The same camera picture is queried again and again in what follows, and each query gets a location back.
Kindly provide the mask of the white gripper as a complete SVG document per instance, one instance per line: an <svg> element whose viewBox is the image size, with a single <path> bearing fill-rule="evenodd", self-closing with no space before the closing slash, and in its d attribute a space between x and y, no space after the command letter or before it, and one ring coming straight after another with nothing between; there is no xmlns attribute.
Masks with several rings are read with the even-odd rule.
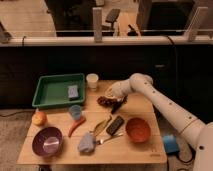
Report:
<svg viewBox="0 0 213 171"><path fill-rule="evenodd" d="M109 99L121 99L131 92L129 80L117 81L107 88L105 96Z"/></svg>

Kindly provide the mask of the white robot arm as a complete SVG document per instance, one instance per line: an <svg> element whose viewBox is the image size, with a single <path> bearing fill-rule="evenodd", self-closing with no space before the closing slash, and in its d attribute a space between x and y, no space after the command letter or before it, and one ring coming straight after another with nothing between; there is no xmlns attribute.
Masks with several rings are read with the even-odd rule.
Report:
<svg viewBox="0 0 213 171"><path fill-rule="evenodd" d="M193 171L213 171L213 122L205 124L155 89L153 79L141 73L116 81L106 90L105 96L121 99L133 92L144 95L196 151Z"/></svg>

